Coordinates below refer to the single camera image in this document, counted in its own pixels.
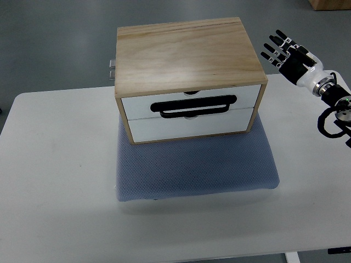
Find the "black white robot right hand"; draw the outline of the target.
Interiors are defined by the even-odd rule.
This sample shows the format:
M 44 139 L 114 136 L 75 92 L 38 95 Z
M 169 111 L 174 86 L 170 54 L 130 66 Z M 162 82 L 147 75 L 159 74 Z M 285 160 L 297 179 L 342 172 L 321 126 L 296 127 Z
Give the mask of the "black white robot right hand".
M 276 35 L 270 35 L 269 39 L 275 47 L 265 43 L 264 47 L 268 52 L 261 52 L 261 56 L 292 84 L 313 90 L 332 78 L 324 71 L 322 62 L 314 54 L 282 31 L 276 30 Z

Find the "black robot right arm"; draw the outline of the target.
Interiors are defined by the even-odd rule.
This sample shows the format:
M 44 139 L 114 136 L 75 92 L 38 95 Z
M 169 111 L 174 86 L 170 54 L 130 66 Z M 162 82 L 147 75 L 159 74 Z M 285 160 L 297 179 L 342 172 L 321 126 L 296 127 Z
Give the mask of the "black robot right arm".
M 319 81 L 314 89 L 314 95 L 329 107 L 318 117 L 318 131 L 326 138 L 337 139 L 348 135 L 346 145 L 350 147 L 350 92 L 337 83 L 337 75 L 331 72 L 326 78 Z M 333 123 L 341 130 L 331 134 L 325 129 L 326 119 L 331 114 L 335 115 Z

